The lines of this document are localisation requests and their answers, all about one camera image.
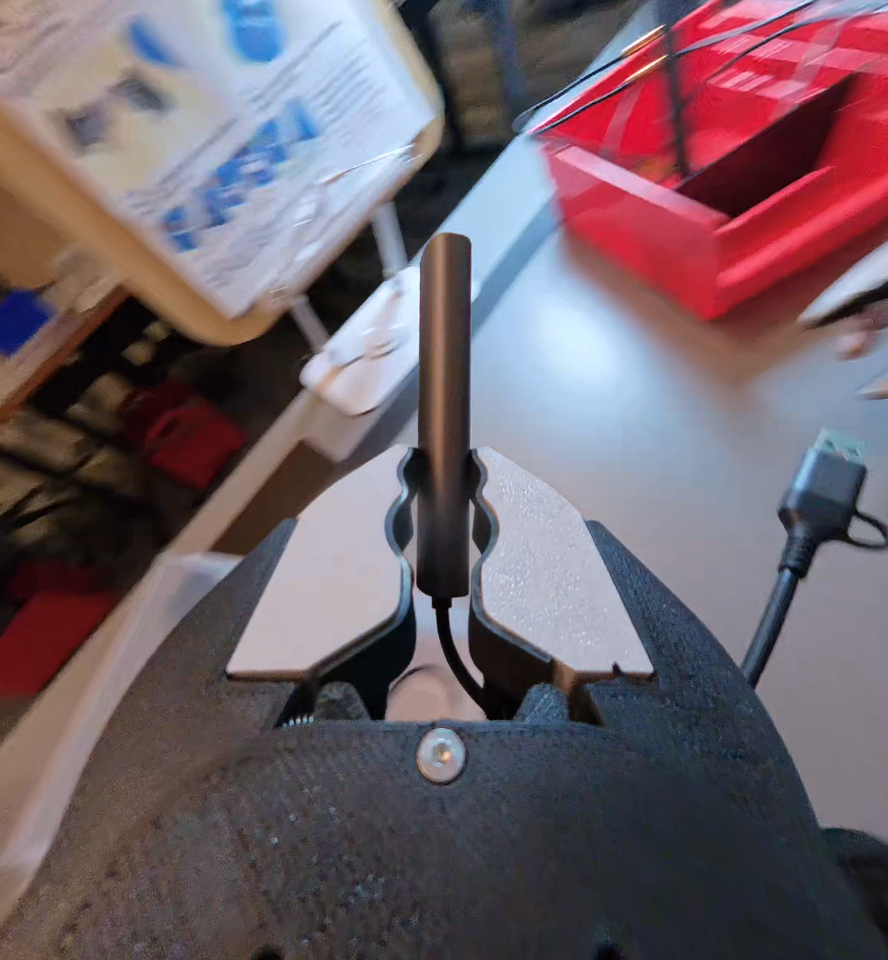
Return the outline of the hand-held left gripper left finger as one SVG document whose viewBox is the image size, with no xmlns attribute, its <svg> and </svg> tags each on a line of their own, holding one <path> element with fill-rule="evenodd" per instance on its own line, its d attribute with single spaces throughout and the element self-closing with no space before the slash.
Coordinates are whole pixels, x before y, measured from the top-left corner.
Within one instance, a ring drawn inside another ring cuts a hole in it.
<svg viewBox="0 0 888 960">
<path fill-rule="evenodd" d="M 412 448 L 391 446 L 300 513 L 226 664 L 229 678 L 324 682 L 365 659 L 383 683 L 409 665 L 413 460 Z"/>
</svg>

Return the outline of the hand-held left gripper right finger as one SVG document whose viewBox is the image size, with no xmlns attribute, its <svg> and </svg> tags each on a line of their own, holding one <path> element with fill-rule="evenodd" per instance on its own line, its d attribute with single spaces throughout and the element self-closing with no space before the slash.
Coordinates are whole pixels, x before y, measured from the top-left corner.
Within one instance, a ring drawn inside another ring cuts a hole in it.
<svg viewBox="0 0 888 960">
<path fill-rule="evenodd" d="M 474 450 L 469 649 L 489 682 L 654 675 L 588 523 L 556 488 L 491 447 Z"/>
</svg>

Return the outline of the grey slim usb hub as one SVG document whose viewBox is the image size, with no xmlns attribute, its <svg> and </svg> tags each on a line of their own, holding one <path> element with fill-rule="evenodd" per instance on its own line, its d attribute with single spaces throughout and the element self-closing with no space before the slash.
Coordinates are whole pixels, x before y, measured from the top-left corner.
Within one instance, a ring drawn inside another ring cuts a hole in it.
<svg viewBox="0 0 888 960">
<path fill-rule="evenodd" d="M 490 718 L 485 687 L 454 641 L 450 607 L 470 594 L 471 503 L 481 472 L 470 442 L 472 245 L 434 235 L 420 262 L 416 584 L 430 598 L 438 640 L 458 683 Z"/>
</svg>

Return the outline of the red plastic bin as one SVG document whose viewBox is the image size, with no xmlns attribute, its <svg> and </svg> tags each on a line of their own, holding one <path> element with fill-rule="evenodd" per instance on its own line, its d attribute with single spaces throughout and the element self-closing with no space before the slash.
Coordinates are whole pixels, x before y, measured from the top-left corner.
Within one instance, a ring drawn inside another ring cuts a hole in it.
<svg viewBox="0 0 888 960">
<path fill-rule="evenodd" d="M 564 227 L 705 321 L 888 221 L 888 2 L 706 2 L 538 106 Z M 846 74 L 817 169 L 730 219 L 676 192 Z"/>
</svg>

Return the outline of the clear plastic bin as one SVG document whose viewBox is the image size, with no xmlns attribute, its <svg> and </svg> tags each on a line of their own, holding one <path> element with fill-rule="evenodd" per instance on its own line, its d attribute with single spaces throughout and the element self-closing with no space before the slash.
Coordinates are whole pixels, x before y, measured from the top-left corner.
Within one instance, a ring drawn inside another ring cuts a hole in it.
<svg viewBox="0 0 888 960">
<path fill-rule="evenodd" d="M 241 557 L 162 553 L 0 742 L 0 928 L 54 844 L 130 685 Z"/>
</svg>

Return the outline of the black bin divider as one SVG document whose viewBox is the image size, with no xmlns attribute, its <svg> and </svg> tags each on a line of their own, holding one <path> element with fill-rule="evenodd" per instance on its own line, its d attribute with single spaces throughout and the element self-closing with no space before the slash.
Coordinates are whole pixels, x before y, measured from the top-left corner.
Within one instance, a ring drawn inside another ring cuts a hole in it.
<svg viewBox="0 0 888 960">
<path fill-rule="evenodd" d="M 679 195 L 736 219 L 818 169 L 856 72 L 790 108 L 675 187 Z"/>
</svg>

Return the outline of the red bag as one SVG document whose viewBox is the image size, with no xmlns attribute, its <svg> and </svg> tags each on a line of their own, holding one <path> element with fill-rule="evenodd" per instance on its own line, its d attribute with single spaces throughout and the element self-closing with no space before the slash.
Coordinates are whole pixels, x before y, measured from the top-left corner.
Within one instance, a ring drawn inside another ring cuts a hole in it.
<svg viewBox="0 0 888 960">
<path fill-rule="evenodd" d="M 32 596 L 0 636 L 0 701 L 36 697 L 116 605 L 112 590 L 46 590 Z"/>
<path fill-rule="evenodd" d="M 128 415 L 136 449 L 176 484 L 206 491 L 245 448 L 245 431 L 178 379 L 143 392 Z"/>
</svg>

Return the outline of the instruction sheet on stand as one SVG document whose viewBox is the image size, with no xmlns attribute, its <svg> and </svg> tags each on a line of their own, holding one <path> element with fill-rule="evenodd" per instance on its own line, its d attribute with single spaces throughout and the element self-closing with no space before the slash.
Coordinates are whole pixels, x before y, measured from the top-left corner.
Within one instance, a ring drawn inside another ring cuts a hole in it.
<svg viewBox="0 0 888 960">
<path fill-rule="evenodd" d="M 94 287 L 105 293 L 114 283 L 188 338 L 227 347 L 263 335 L 290 313 L 315 352 L 301 372 L 302 385 L 347 416 L 377 408 L 417 362 L 417 269 L 409 266 L 392 202 L 438 149 L 443 110 L 400 16 L 390 2 L 373 3 L 431 100 L 434 119 L 385 192 L 337 217 L 327 246 L 297 270 L 296 279 L 262 294 L 235 319 L 223 318 L 0 107 L 0 182 L 62 237 L 56 263 L 65 305 L 77 303 L 72 295 L 90 295 Z"/>
</svg>

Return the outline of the blue box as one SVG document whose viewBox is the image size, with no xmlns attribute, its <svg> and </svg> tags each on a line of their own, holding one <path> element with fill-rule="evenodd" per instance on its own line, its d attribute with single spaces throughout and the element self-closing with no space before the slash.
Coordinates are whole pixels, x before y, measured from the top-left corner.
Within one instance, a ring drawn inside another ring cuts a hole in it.
<svg viewBox="0 0 888 960">
<path fill-rule="evenodd" d="M 54 318 L 54 308 L 36 291 L 16 290 L 0 301 L 0 357 L 18 354 Z"/>
</svg>

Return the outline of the printed instruction sheet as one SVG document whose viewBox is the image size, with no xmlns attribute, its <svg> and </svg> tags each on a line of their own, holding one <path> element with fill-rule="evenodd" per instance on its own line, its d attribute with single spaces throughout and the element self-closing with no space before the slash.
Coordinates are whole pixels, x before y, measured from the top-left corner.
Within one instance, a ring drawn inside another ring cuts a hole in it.
<svg viewBox="0 0 888 960">
<path fill-rule="evenodd" d="M 227 320 L 435 119 L 373 2 L 0 2 L 0 107 Z"/>
</svg>

